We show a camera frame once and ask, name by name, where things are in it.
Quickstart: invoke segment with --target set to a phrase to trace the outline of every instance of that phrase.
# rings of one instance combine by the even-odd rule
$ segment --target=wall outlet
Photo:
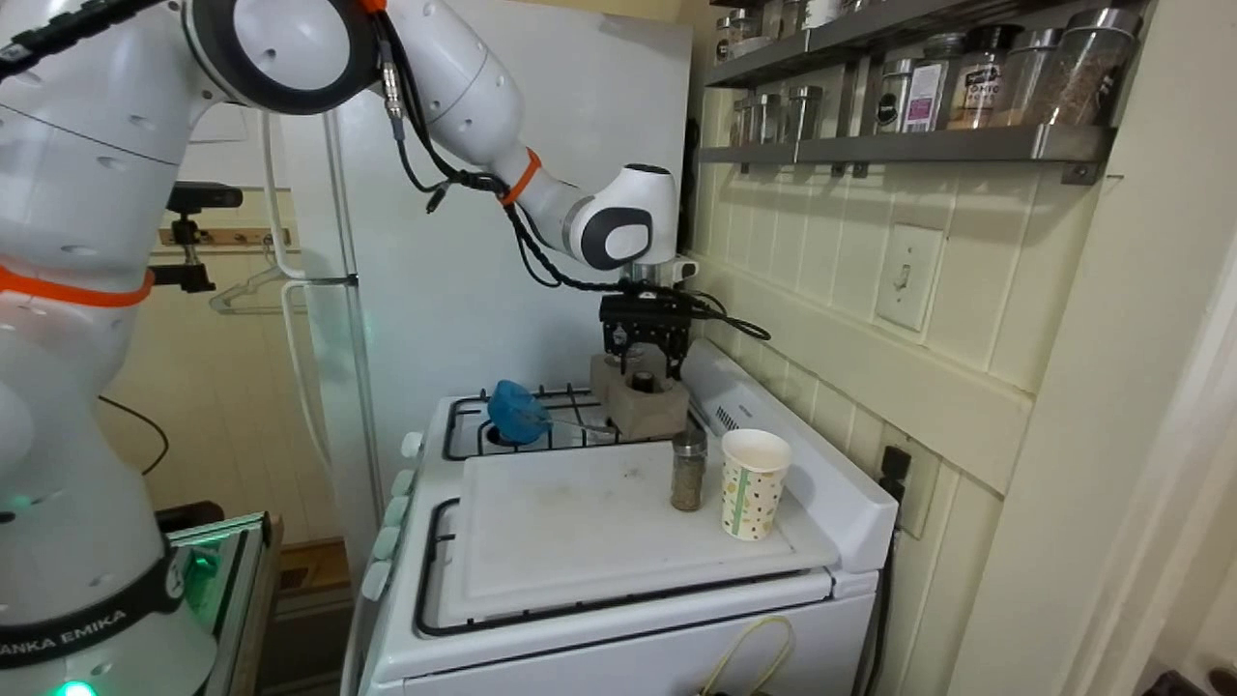
[[[908,538],[926,538],[932,496],[935,496],[941,451],[926,449],[919,439],[913,439],[892,425],[885,425],[885,449],[901,449],[913,457],[913,466],[904,474],[904,496],[896,505],[896,531],[904,531]]]
[[[941,233],[904,228],[891,233],[877,313],[901,327],[926,332],[930,293],[935,282]]]

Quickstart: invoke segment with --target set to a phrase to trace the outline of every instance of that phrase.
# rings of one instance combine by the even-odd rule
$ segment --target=wall shelf
[[[776,40],[752,55],[714,63],[713,85],[753,90],[815,65],[877,55],[883,46],[915,43],[935,29],[961,29],[1026,11],[1065,9],[1073,0],[883,0],[867,11],[838,15],[803,36]]]
[[[892,132],[812,137],[799,145],[703,145],[700,161],[738,167],[869,167],[869,161],[1065,161],[1068,180],[1092,185],[1115,145],[1110,128],[990,128],[990,132]]]

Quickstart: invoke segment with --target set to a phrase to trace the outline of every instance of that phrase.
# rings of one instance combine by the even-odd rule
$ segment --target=stove knob
[[[372,604],[382,604],[387,585],[391,585],[391,567],[395,567],[391,560],[372,564],[359,581],[359,594]]]
[[[427,434],[406,434],[406,436],[400,439],[400,457],[421,461],[421,451],[427,451]]]
[[[391,496],[413,492],[413,478],[418,478],[418,471],[413,471],[413,466],[404,466],[404,471],[395,474],[395,483],[391,483]]]
[[[377,543],[372,543],[372,560],[395,556],[400,534],[404,534],[400,527],[382,527],[379,538],[377,538]]]
[[[404,527],[404,516],[409,515],[413,497],[409,496],[395,496],[387,504],[382,527]]]

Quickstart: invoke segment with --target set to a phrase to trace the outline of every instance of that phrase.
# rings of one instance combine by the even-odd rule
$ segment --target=oven door
[[[874,591],[788,608],[772,614],[659,629],[644,638],[559,648],[427,679],[404,679],[404,696],[687,696],[758,690],[776,696],[851,690]]]

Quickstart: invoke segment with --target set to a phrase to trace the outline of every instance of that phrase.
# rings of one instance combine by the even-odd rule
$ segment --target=cable
[[[395,153],[400,153],[404,175],[413,180],[418,192],[432,195],[436,185],[427,185],[427,180],[418,176],[413,158],[409,158],[409,141],[406,141],[406,134],[404,134],[400,114],[391,114],[391,137],[395,137]]]
[[[166,430],[163,430],[154,417],[146,417],[144,408],[131,408],[131,406],[117,403],[117,399],[104,399],[104,393],[100,393],[100,403],[111,406],[111,408],[119,408],[119,415],[129,415],[129,417],[136,417],[136,420],[144,420],[144,425],[158,436],[158,457],[144,466],[144,478],[154,474],[154,466],[158,466],[158,464],[166,461],[166,451],[169,451]]]
[[[700,696],[714,696],[714,690],[720,690],[720,679],[726,678],[726,668],[732,668],[732,661],[734,661],[734,652],[738,652],[738,645],[745,645],[745,640],[752,640],[758,629],[767,629],[767,625],[780,625],[780,629],[787,629],[787,640],[780,640],[776,656],[770,661],[767,678],[752,687],[753,696],[767,696],[767,687],[780,678],[787,661],[788,661],[788,656],[797,652],[797,645],[799,645],[799,632],[797,632],[797,625],[794,625],[787,614],[767,614],[767,620],[752,622],[752,625],[732,640],[726,656],[714,663],[714,674],[708,678],[708,683],[698,687],[698,690],[700,690]]]
[[[430,195],[430,212],[443,204],[443,195],[448,192],[448,185],[464,185],[464,190],[486,190],[486,192],[502,192],[506,185],[494,176],[494,175],[483,175],[483,170],[457,170],[432,141],[430,134],[430,121],[427,121],[427,107],[421,107],[421,90],[418,90],[418,73],[413,73],[413,63],[391,23],[387,11],[377,11],[372,15],[372,27],[379,29],[382,40],[382,55],[391,58],[395,65],[395,77],[400,77],[400,91],[395,101],[404,104],[404,110],[409,114],[413,125],[413,134],[418,141],[427,145],[427,153],[432,158],[432,167],[444,175],[444,180],[432,190]]]
[[[528,251],[542,262],[542,272],[552,277],[546,282],[542,275],[534,275],[534,266],[528,262],[528,272],[534,275],[534,282],[542,287],[571,287],[571,290],[587,290],[587,293],[663,293],[663,297],[673,297],[673,300],[684,300],[684,318],[694,322],[725,322],[753,339],[772,339],[770,327],[753,326],[753,322],[738,322],[732,318],[732,310],[713,297],[713,293],[694,293],[694,290],[680,290],[680,287],[651,287],[651,282],[582,282],[571,275],[564,275],[546,251],[542,242],[534,238],[531,225],[520,210],[502,204],[506,210],[506,220],[520,234],[520,247],[524,247],[524,260]]]
[[[528,262],[528,275],[546,287],[546,290],[559,290],[561,282],[559,277],[546,277],[534,262],[531,262],[531,242],[516,242],[520,247],[520,262]]]
[[[104,36],[154,2],[158,0],[88,0],[80,11],[61,11],[44,27],[21,29],[0,46],[0,82],[37,70],[44,58],[71,49],[80,40]]]

